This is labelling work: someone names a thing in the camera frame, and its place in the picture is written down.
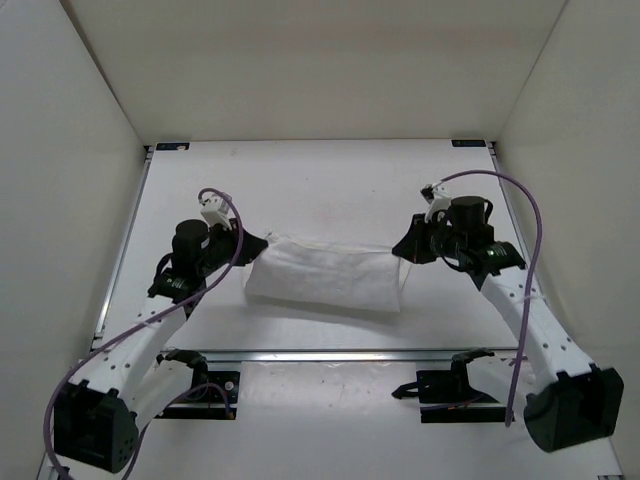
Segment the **aluminium table edge rail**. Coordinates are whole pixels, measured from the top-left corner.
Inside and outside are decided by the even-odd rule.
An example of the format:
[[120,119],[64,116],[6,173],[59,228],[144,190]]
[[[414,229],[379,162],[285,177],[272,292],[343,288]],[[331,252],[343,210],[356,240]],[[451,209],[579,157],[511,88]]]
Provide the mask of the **aluminium table edge rail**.
[[356,350],[204,350],[210,363],[241,362],[449,362],[462,349],[356,349]]

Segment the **white pleated skirt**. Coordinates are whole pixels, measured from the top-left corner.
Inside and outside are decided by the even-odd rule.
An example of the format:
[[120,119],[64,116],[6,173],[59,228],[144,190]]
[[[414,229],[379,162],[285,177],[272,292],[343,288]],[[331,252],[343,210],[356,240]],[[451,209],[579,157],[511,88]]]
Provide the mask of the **white pleated skirt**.
[[244,274],[254,297],[374,312],[401,310],[408,261],[389,246],[301,238],[271,232]]

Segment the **corner table label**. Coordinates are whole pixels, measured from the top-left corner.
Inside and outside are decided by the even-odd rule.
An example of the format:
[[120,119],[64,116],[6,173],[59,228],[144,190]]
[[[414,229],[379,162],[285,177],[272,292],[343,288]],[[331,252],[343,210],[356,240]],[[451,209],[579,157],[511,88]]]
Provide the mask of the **corner table label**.
[[486,142],[482,139],[452,139],[454,148],[485,148]]
[[189,142],[159,142],[155,145],[156,151],[186,151],[189,148]]

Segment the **right corner table label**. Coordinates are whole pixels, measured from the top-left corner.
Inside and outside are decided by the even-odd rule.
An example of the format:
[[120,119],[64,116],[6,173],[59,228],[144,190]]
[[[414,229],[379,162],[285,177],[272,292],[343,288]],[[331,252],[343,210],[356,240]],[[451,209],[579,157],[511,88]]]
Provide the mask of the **right corner table label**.
[[452,139],[454,148],[485,148],[486,142],[482,139]]

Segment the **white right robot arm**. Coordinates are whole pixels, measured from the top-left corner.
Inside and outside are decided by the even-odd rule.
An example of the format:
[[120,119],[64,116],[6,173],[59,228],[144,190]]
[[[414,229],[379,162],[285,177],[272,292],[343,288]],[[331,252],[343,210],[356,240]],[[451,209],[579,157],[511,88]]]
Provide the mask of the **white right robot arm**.
[[599,368],[534,291],[519,251],[494,236],[492,203],[447,194],[431,195],[427,203],[393,255],[416,265],[442,260],[468,275],[502,316],[532,371],[526,378],[515,372],[513,360],[501,361],[486,348],[467,350],[451,360],[446,385],[452,395],[467,401],[482,393],[504,404],[547,453],[611,436],[624,390],[621,376]]

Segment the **white front cover board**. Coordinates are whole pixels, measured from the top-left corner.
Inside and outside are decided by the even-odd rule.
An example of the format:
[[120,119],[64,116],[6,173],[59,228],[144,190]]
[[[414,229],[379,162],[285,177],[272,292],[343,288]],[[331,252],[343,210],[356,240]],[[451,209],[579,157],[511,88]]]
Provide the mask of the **white front cover board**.
[[514,423],[425,424],[411,363],[253,363],[233,420],[153,421],[130,479],[601,479],[599,440],[542,452]]

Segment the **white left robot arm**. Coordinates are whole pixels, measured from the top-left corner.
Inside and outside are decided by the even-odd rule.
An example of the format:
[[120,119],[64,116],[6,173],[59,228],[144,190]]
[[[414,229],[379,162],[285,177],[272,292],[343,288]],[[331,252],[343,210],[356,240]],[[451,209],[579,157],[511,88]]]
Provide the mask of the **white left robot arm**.
[[232,268],[251,264],[267,246],[237,219],[179,223],[131,327],[81,360],[54,390],[44,421],[51,461],[66,457],[119,473],[158,414],[177,398],[210,390],[206,358],[170,349],[168,340]]

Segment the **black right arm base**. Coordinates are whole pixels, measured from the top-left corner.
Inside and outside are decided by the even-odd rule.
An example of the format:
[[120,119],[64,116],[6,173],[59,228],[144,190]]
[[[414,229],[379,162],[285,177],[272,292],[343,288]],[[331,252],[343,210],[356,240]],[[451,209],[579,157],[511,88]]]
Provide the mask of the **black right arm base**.
[[397,387],[396,400],[417,399],[422,424],[503,423],[506,408],[486,392],[474,389],[469,367],[480,360],[497,360],[486,348],[455,354],[448,370],[418,370],[416,380]]

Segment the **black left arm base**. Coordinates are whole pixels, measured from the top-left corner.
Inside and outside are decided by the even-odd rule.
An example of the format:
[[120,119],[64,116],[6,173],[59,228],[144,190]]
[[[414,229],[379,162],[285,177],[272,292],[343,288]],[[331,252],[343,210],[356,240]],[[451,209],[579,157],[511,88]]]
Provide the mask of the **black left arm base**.
[[191,369],[191,385],[158,418],[219,421],[236,419],[241,379],[239,371],[211,370],[206,357],[192,350],[171,350],[156,357],[159,366],[169,362],[181,363]]

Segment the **left corner table label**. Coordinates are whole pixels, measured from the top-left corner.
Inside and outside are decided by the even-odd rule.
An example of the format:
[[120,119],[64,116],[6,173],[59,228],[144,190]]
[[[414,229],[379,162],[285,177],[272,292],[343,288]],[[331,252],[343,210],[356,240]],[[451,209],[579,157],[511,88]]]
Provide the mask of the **left corner table label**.
[[156,151],[186,151],[189,148],[189,142],[159,142],[155,145]]

